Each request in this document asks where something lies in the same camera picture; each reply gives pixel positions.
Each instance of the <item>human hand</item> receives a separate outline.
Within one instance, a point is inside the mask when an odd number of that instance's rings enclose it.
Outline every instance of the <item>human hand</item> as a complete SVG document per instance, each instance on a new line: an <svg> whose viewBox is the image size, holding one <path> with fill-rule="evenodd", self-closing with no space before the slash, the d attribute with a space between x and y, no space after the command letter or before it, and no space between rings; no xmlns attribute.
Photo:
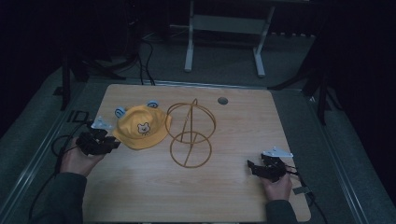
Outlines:
<svg viewBox="0 0 396 224"><path fill-rule="evenodd" d="M261 178L261 181L264 185L264 191L268 201L289 200L292 188L290 173L286 172L286 174L280 177L275 183L265 178Z"/></svg>
<svg viewBox="0 0 396 224"><path fill-rule="evenodd" d="M74 138L70 150L64 153L60 173L74 173L87 177L93 167L101 161L105 155L85 155L81 148L76 145Z"/></svg>

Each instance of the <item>bear face print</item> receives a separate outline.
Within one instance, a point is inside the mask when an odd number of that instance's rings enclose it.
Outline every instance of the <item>bear face print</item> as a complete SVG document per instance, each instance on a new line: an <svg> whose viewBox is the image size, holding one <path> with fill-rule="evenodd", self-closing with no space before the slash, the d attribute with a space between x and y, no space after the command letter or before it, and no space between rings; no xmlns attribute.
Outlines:
<svg viewBox="0 0 396 224"><path fill-rule="evenodd" d="M137 131L139 133L141 133L142 135L148 135L149 134L149 124L147 122L145 124L138 124Z"/></svg>

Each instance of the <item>person's arm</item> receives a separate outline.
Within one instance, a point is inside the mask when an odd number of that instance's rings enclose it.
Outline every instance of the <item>person's arm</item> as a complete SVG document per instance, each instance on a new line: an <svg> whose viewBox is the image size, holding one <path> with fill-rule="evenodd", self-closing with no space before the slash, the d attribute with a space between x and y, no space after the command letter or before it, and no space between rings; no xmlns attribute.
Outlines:
<svg viewBox="0 0 396 224"><path fill-rule="evenodd" d="M261 178L261 181L268 200L268 203L265 205L267 223L298 223L294 210L289 203L289 197L292 188L290 174L286 173L275 183L265 178Z"/></svg>
<svg viewBox="0 0 396 224"><path fill-rule="evenodd" d="M82 199L87 176L105 156L86 156L73 139L69 151L64 153L60 173L54 178L44 210L30 223L82 223Z"/></svg>

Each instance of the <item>black cable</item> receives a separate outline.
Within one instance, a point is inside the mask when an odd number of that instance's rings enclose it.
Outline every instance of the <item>black cable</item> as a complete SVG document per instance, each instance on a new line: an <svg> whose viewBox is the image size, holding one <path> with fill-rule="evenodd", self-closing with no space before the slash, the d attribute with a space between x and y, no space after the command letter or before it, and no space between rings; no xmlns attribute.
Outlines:
<svg viewBox="0 0 396 224"><path fill-rule="evenodd" d="M52 144L50 145L50 150L52 151L52 154L53 154L53 155L55 155L56 157L59 156L59 154L55 151L55 144L56 144L56 142L59 141L59 139L65 138L65 137L68 137L68 136L69 136L69 135L61 135L61 136L58 136L57 138L55 138L55 139L52 141Z"/></svg>
<svg viewBox="0 0 396 224"><path fill-rule="evenodd" d="M145 69L144 65L143 66L139 66L139 69L140 69L140 79L141 79L141 82L143 82L143 78L142 78L143 72L146 72L146 74L148 74L148 76L149 76L149 72L148 72L147 69ZM149 82L150 82L151 86L155 86L154 79L152 79L152 77L149 77L148 79L149 79Z"/></svg>
<svg viewBox="0 0 396 224"><path fill-rule="evenodd" d="M151 59L151 55L152 55L152 52L154 51L154 47L152 47L152 45L144 39L142 39L142 42L149 45L149 47L150 47L150 53L148 55L148 59L146 60L145 68L146 68L146 74L148 75L148 79L151 83L151 86L155 86L154 79L152 78L151 74L149 73L149 60Z"/></svg>
<svg viewBox="0 0 396 224"><path fill-rule="evenodd" d="M75 149L75 148L77 148L77 147L70 147L70 148L68 148L67 150L65 150L64 153L66 153L66 152L68 152L68 151L70 151L70 150L73 150L73 149Z"/></svg>
<svg viewBox="0 0 396 224"><path fill-rule="evenodd" d="M140 71L139 71L140 83L142 85L144 85L145 83L143 82L143 68L142 68L143 65L142 65L142 59L140 58L139 54L137 55L137 60L139 61L139 64L140 64Z"/></svg>
<svg viewBox="0 0 396 224"><path fill-rule="evenodd" d="M324 223L328 224L327 218L326 218L323 210L321 210L321 208L319 207L319 205L316 202L316 196L315 196L314 192L312 192L311 189L305 184L305 182L303 180L303 177L301 176L301 174L298 171L295 172L295 173L292 173L292 174L299 176L300 183L301 183L303 188L308 188L309 189L309 192L306 193L306 195L310 199L310 202L309 202L308 206L310 207L313 204L319 210L321 216L323 217Z"/></svg>
<svg viewBox="0 0 396 224"><path fill-rule="evenodd" d="M133 68L136 64L137 64L137 55L136 55L136 58L134 59L134 63L133 64L130 64L128 67L126 67L126 68L124 68L124 69L122 69L121 71L118 71L117 73L118 74L121 74L121 73L123 73L123 72L125 72L125 71L127 71L127 70L129 70L129 69L131 69L131 68Z"/></svg>
<svg viewBox="0 0 396 224"><path fill-rule="evenodd" d="M127 58L124 62L122 63L116 63L116 64L112 64L110 66L104 66L104 68L111 70L111 71L116 71L118 69L124 68L128 65L128 67L133 67L134 65L131 65L133 63L136 63L137 57L131 57L131 58Z"/></svg>

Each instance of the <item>black clamp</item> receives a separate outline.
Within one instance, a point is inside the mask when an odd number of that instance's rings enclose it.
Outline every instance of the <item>black clamp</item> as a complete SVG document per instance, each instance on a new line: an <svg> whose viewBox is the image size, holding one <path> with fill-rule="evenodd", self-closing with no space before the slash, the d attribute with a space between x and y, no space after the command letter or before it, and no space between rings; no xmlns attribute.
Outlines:
<svg viewBox="0 0 396 224"><path fill-rule="evenodd" d="M89 132L81 133L76 144L85 155L101 155L110 153L114 148L118 148L120 142L116 142L113 136L106 136L107 131L103 129L93 129L89 126Z"/></svg>
<svg viewBox="0 0 396 224"><path fill-rule="evenodd" d="M262 162L264 166L255 165L252 161L247 161L247 166L253 175L276 182L287 172L285 162L279 157L270 157L262 154Z"/></svg>

